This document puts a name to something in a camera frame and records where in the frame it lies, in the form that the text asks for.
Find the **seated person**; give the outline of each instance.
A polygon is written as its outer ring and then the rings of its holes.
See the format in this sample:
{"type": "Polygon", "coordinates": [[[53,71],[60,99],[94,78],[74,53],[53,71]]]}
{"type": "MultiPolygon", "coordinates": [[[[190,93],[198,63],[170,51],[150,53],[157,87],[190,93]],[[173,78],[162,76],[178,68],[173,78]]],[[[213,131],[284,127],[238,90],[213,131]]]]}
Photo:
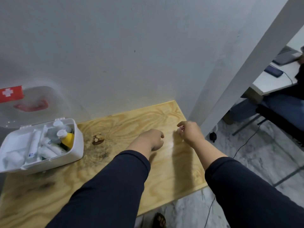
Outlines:
{"type": "MultiPolygon", "coordinates": [[[[299,130],[304,131],[304,57],[300,58],[298,62],[301,65],[295,77],[298,83],[265,96],[261,104],[285,118],[299,130]]],[[[258,104],[252,103],[250,99],[245,99],[232,107],[223,120],[229,125],[234,121],[242,122],[254,116],[257,107],[258,104]]]]}

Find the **white desk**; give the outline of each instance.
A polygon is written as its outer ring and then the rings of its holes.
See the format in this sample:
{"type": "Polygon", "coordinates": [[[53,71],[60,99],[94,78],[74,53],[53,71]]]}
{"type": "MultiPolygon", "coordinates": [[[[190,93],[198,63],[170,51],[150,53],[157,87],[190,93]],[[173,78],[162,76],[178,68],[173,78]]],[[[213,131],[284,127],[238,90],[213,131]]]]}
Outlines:
{"type": "Polygon", "coordinates": [[[297,83],[295,76],[297,75],[300,68],[298,62],[293,62],[284,66],[278,66],[274,63],[271,63],[271,65],[284,71],[290,77],[292,83],[290,79],[286,76],[286,74],[283,74],[282,76],[276,78],[263,71],[261,75],[250,86],[259,95],[266,95],[277,90],[287,88],[297,83]]]}

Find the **blue phone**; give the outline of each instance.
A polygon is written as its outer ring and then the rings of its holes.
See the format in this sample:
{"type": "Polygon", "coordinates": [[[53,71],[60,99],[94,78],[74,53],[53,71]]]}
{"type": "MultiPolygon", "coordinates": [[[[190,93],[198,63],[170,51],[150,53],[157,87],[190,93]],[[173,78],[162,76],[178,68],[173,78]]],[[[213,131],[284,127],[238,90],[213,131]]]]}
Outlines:
{"type": "Polygon", "coordinates": [[[268,66],[266,67],[266,69],[264,69],[264,71],[265,71],[266,73],[269,73],[270,75],[272,75],[272,76],[274,76],[274,77],[280,77],[280,76],[282,76],[282,74],[284,73],[282,70],[277,69],[277,68],[275,68],[275,67],[273,67],[273,66],[271,66],[271,65],[268,65],[268,66]]]}

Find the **wood grain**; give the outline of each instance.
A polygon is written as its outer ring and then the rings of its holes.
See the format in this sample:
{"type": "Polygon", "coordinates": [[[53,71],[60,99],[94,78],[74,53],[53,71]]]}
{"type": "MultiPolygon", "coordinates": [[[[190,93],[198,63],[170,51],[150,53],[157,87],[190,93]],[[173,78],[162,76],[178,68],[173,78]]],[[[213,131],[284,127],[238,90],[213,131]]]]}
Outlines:
{"type": "Polygon", "coordinates": [[[170,101],[79,123],[85,141],[81,160],[29,176],[8,174],[0,199],[0,227],[46,226],[82,184],[151,128],[163,131],[165,143],[150,157],[138,215],[206,187],[194,150],[175,133],[181,120],[185,118],[177,103],[170,101]]]}

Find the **red handle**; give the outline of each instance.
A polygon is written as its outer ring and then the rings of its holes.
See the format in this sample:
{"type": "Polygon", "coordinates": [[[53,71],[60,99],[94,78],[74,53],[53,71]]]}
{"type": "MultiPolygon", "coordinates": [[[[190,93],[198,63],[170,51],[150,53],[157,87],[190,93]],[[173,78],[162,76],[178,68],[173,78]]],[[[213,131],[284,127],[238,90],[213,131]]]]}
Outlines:
{"type": "Polygon", "coordinates": [[[14,105],[13,107],[18,110],[24,111],[24,112],[34,112],[34,111],[39,111],[39,110],[48,108],[49,104],[47,103],[47,100],[42,100],[41,104],[36,107],[28,107],[28,106],[21,105],[21,104],[14,105]]]}

